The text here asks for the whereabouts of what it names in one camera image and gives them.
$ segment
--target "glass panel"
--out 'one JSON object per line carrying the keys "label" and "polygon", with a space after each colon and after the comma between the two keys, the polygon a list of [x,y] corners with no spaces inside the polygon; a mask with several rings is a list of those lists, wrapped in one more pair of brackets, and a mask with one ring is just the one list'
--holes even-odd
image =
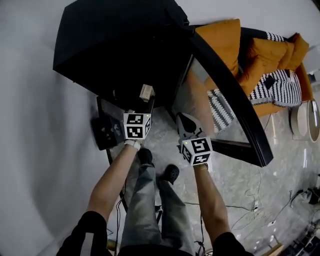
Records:
{"label": "glass panel", "polygon": [[195,58],[179,88],[173,109],[197,118],[212,139],[248,143],[226,98]]}

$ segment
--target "small box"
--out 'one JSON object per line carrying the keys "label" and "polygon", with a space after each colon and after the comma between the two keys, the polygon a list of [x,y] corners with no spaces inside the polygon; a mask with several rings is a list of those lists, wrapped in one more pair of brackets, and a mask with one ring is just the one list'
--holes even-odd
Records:
{"label": "small box", "polygon": [[151,128],[151,114],[124,113],[123,124],[127,140],[144,140]]}
{"label": "small box", "polygon": [[209,137],[183,140],[181,143],[181,154],[191,166],[207,163],[212,151]]}

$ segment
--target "white wall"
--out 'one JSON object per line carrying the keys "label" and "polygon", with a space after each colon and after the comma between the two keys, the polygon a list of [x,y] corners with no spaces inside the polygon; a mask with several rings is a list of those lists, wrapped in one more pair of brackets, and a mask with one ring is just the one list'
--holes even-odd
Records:
{"label": "white wall", "polygon": [[[70,230],[108,166],[90,129],[94,95],[52,71],[60,18],[71,2],[0,0],[3,256],[34,256]],[[300,32],[320,43],[320,12],[310,0],[177,2],[193,24],[240,18],[245,27]]]}
{"label": "white wall", "polygon": [[320,43],[320,11],[311,0],[176,0],[192,24],[239,18],[242,27]]}

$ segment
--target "black device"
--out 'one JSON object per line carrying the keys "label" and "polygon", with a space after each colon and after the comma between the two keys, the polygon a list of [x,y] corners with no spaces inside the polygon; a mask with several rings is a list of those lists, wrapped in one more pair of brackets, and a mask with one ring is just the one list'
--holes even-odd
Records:
{"label": "black device", "polygon": [[212,139],[213,150],[266,166],[273,154],[250,101],[174,0],[73,2],[61,18],[53,69],[112,104],[137,113],[148,107],[139,97],[143,84],[153,86],[154,107],[165,106],[171,113],[193,58],[220,89],[249,141]]}

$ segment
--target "leg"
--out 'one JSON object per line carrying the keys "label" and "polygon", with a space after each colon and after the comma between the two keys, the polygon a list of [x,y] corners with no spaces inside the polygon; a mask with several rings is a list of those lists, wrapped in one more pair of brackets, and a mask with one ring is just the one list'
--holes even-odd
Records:
{"label": "leg", "polygon": [[126,213],[121,247],[161,244],[155,212],[155,182],[155,168],[142,164]]}
{"label": "leg", "polygon": [[195,255],[194,238],[186,205],[177,196],[169,181],[160,180],[158,186],[163,208],[162,239],[165,245]]}

